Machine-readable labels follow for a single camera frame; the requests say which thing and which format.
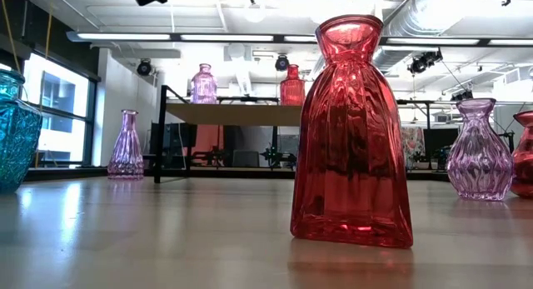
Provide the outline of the wooden shelf with black frame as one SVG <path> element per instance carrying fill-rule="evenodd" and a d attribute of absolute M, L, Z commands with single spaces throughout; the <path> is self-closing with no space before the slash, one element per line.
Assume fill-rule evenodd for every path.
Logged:
<path fill-rule="evenodd" d="M 160 102 L 153 181 L 161 183 L 166 114 L 189 125 L 299 127 L 302 106 L 187 103 L 168 85 L 159 87 Z"/>

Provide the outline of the red flared square vase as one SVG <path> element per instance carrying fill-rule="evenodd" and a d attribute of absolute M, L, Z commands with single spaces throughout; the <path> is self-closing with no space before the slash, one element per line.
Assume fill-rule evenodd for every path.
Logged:
<path fill-rule="evenodd" d="M 290 224 L 296 238 L 413 244 L 399 112 L 372 63 L 382 27 L 377 17 L 352 14 L 316 29 L 326 66 L 301 111 Z"/>

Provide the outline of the orange partition panel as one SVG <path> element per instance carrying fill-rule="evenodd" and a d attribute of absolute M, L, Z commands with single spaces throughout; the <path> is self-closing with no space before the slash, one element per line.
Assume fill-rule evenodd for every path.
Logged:
<path fill-rule="evenodd" d="M 198 125 L 194 152 L 210 152 L 213 147 L 224 148 L 223 126 Z"/>

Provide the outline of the large window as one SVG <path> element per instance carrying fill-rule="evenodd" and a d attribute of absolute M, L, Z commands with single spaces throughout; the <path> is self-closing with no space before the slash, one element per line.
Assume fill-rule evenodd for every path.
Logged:
<path fill-rule="evenodd" d="M 0 69 L 18 70 L 0 60 Z M 42 128 L 31 167 L 71 166 L 87 162 L 90 81 L 55 62 L 32 54 L 21 74 L 25 83 L 18 97 L 42 114 Z"/>

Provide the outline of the purple bulbous glass vase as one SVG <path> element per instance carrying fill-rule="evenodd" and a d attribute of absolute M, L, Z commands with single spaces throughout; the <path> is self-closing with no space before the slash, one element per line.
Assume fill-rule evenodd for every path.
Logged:
<path fill-rule="evenodd" d="M 511 188 L 513 159 L 489 122 L 494 98 L 459 101 L 462 127 L 446 164 L 451 185 L 460 198 L 501 201 Z"/>

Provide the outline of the linear ceiling light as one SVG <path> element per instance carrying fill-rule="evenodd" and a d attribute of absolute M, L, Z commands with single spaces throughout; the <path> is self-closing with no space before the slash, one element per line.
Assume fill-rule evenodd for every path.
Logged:
<path fill-rule="evenodd" d="M 71 42 L 245 42 L 275 44 L 313 44 L 315 35 L 231 34 L 231 33 L 124 33 L 67 32 Z M 381 37 L 380 46 L 424 47 L 533 47 L 533 37 Z"/>

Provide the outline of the white round ceiling lamp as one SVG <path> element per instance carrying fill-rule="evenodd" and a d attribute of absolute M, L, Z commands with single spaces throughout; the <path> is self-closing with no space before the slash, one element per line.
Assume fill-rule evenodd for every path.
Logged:
<path fill-rule="evenodd" d="M 245 8 L 244 16 L 248 22 L 261 22 L 265 19 L 266 15 L 265 5 L 257 1 L 250 2 Z"/>

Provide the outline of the grey box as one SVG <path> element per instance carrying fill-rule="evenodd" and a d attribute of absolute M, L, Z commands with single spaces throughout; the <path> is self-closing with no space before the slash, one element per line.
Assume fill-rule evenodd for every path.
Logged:
<path fill-rule="evenodd" d="M 232 165 L 234 167 L 259 167 L 259 152 L 249 150 L 234 150 Z"/>

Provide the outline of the teal textured square vase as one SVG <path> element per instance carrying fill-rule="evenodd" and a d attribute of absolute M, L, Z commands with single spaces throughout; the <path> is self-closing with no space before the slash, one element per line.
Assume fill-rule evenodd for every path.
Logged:
<path fill-rule="evenodd" d="M 22 184 L 37 151 L 42 114 L 18 95 L 24 77 L 0 69 L 0 193 L 14 193 Z"/>

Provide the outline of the purple ribbed jar vase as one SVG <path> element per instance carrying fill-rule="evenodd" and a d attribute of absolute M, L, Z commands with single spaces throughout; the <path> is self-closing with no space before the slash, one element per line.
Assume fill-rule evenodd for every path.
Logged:
<path fill-rule="evenodd" d="M 191 80 L 191 100 L 198 104 L 217 103 L 217 80 L 211 73 L 208 63 L 199 65 L 199 72 Z"/>

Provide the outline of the purple glass cone vase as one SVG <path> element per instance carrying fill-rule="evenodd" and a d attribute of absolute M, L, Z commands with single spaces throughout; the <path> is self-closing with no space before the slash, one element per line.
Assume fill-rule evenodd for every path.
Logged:
<path fill-rule="evenodd" d="M 141 180 L 144 177 L 142 149 L 136 130 L 138 112 L 122 110 L 122 126 L 107 165 L 110 179 Z"/>

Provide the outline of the floral cloth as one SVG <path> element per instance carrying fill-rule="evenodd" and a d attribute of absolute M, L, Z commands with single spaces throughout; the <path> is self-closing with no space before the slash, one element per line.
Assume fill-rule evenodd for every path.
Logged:
<path fill-rule="evenodd" d="M 425 139 L 424 129 L 421 127 L 402 128 L 403 148 L 408 170 L 416 167 L 416 163 L 424 160 Z"/>

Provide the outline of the silver air duct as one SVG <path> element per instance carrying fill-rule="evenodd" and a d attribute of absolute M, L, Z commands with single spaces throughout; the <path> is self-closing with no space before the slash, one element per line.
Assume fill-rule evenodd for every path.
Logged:
<path fill-rule="evenodd" d="M 384 26 L 383 37 L 438 37 L 468 12 L 468 0 L 408 0 Z"/>

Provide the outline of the black aluminium table frame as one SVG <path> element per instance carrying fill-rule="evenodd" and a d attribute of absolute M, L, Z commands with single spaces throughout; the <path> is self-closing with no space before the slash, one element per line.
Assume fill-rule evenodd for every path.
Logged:
<path fill-rule="evenodd" d="M 32 168 L 28 170 L 24 178 L 25 182 L 51 181 L 63 179 L 106 177 L 105 167 L 85 168 Z M 205 178 L 251 178 L 251 179 L 293 179 L 294 171 L 268 168 L 242 168 L 227 169 L 213 167 L 193 167 L 190 171 L 180 169 L 162 169 L 161 178 L 164 177 L 205 177 Z M 415 170 L 408 172 L 406 177 L 409 181 L 437 181 L 448 182 L 445 172 L 433 172 L 429 170 Z"/>

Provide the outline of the red glass bottle vase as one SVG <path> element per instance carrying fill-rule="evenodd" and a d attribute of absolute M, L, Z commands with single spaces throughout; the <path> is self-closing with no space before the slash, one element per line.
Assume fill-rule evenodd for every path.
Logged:
<path fill-rule="evenodd" d="M 286 78 L 280 84 L 281 105 L 301 106 L 306 98 L 305 81 L 299 77 L 299 67 L 290 64 Z"/>

